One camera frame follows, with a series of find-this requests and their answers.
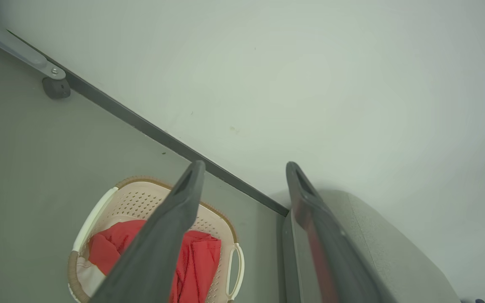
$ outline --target white fabric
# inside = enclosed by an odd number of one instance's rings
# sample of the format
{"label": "white fabric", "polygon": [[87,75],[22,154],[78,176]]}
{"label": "white fabric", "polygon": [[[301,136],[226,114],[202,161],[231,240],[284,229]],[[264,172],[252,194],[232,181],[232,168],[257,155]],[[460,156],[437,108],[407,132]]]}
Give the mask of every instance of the white fabric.
{"label": "white fabric", "polygon": [[77,259],[76,274],[81,288],[89,297],[93,296],[96,289],[104,281],[104,278],[106,278],[96,265],[82,257],[78,257]]}

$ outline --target basket handle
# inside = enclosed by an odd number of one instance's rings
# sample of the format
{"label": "basket handle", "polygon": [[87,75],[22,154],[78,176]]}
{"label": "basket handle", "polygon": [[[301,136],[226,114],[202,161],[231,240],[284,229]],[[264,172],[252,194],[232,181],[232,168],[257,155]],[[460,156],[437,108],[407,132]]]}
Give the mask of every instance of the basket handle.
{"label": "basket handle", "polygon": [[[237,280],[235,281],[235,287],[233,287],[233,291],[229,292],[229,277],[231,276],[231,261],[233,260],[233,253],[237,251],[237,255],[239,256],[239,273],[237,274]],[[235,243],[235,246],[231,249],[231,253],[229,254],[229,267],[227,268],[227,284],[226,284],[226,294],[227,300],[233,301],[239,290],[241,288],[242,279],[244,276],[244,254],[243,249],[239,246],[239,243]]]}

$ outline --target basket rim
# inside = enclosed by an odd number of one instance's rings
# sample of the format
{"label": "basket rim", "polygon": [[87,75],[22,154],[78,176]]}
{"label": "basket rim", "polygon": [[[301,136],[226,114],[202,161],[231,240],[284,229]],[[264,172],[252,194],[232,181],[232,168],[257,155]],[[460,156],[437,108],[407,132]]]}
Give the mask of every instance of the basket rim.
{"label": "basket rim", "polygon": [[[117,191],[119,191],[121,188],[124,186],[127,186],[131,183],[135,182],[150,182],[153,184],[156,184],[158,186],[161,186],[163,188],[166,188],[168,190],[172,190],[173,186],[170,184],[164,183],[163,181],[160,181],[154,177],[147,176],[147,175],[137,175],[137,176],[132,176],[129,178],[124,179],[123,181],[120,181],[115,185],[117,188]],[[235,228],[233,228],[233,225],[227,219],[223,213],[220,213],[217,211],[214,207],[208,205],[207,203],[200,201],[200,205],[208,209],[209,211],[212,211],[215,215],[218,215],[223,219],[224,222],[227,223],[227,226],[229,226],[229,229],[231,230],[231,235],[233,236],[233,243],[238,243],[237,242],[237,233],[235,232]],[[77,278],[77,259],[79,257],[79,253],[75,250],[71,251],[71,254],[69,255],[69,262],[67,265],[67,277],[69,280],[69,289],[71,293],[73,294],[73,297],[77,299],[78,302],[80,303],[88,303],[90,301],[89,295],[83,291],[83,288],[81,287],[80,281]]]}

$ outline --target clothes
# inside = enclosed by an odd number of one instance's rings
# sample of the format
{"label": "clothes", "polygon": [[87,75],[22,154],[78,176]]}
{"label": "clothes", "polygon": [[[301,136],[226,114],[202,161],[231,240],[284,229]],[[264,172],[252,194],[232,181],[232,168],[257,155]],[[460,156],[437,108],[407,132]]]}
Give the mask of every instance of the clothes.
{"label": "clothes", "polygon": [[76,262],[76,276],[81,288],[89,297],[93,296],[96,289],[106,278],[96,265],[82,257],[78,257]]}
{"label": "clothes", "polygon": [[[145,222],[119,222],[91,237],[89,261],[92,264],[82,262],[77,268],[80,271],[78,280],[89,297],[109,274]],[[184,234],[173,275],[170,303],[205,303],[218,268],[220,251],[221,241],[210,234],[194,230]]]}
{"label": "clothes", "polygon": [[92,236],[89,240],[89,261],[107,276],[145,222],[119,222]]}
{"label": "clothes", "polygon": [[205,303],[220,261],[221,241],[190,230],[183,237],[171,285],[171,303]]}

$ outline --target folded red cloth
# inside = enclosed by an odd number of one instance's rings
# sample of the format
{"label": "folded red cloth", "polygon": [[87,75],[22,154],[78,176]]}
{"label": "folded red cloth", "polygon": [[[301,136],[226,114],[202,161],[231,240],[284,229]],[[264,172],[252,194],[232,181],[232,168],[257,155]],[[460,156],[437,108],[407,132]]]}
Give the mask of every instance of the folded red cloth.
{"label": "folded red cloth", "polygon": [[[109,274],[145,222],[119,222],[92,236],[89,240],[89,261],[103,274]],[[220,261],[220,248],[221,241],[205,232],[191,230],[184,234],[170,303],[205,303]]]}

